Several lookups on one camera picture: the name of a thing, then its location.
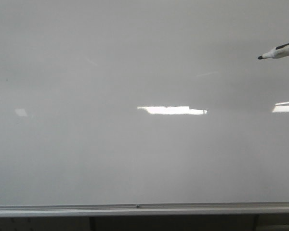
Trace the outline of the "white whiteboard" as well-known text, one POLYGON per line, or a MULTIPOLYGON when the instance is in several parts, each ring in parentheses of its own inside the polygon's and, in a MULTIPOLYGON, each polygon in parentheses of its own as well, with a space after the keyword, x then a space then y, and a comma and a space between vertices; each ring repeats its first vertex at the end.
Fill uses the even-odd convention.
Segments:
POLYGON ((289 0, 0 0, 0 206, 289 202, 289 0))

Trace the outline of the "dark cabinet below whiteboard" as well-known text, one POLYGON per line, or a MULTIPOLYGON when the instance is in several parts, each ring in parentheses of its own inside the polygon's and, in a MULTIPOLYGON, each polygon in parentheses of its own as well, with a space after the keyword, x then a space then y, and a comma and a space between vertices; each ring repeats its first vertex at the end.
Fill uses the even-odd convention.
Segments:
POLYGON ((0 231, 289 231, 289 214, 0 218, 0 231))

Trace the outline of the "aluminium whiteboard tray rail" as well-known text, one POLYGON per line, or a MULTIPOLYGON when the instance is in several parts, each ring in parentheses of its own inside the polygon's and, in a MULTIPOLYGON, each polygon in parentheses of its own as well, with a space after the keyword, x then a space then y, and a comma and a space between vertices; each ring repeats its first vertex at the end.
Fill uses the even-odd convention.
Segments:
POLYGON ((0 206, 0 218, 241 215, 276 213, 289 213, 289 202, 0 206))

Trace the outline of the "black white whiteboard marker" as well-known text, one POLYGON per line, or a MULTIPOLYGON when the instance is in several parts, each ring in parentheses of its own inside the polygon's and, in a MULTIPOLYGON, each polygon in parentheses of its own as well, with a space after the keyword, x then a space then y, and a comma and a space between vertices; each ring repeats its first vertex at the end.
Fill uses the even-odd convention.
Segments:
POLYGON ((289 43, 274 47, 270 51, 258 56, 258 60, 264 59, 279 59, 289 56, 289 43))

